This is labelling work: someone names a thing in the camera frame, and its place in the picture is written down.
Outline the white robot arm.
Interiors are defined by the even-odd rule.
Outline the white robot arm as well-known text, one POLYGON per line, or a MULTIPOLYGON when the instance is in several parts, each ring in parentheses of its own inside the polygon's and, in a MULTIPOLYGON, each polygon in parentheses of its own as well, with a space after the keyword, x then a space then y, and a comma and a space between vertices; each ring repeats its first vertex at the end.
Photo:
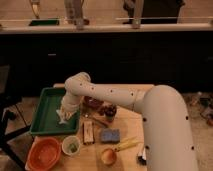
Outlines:
POLYGON ((89 96, 139 113, 143 117, 147 171, 199 171, 186 103, 171 86, 147 91, 94 84, 80 72, 66 79, 61 106, 75 113, 89 96))

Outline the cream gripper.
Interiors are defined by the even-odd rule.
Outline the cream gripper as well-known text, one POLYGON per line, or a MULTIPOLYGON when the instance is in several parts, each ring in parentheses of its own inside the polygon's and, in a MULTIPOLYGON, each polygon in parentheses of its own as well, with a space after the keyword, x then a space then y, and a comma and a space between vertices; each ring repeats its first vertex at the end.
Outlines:
POLYGON ((61 100, 60 111, 65 120, 69 120, 79 109, 82 97, 66 93, 61 100))

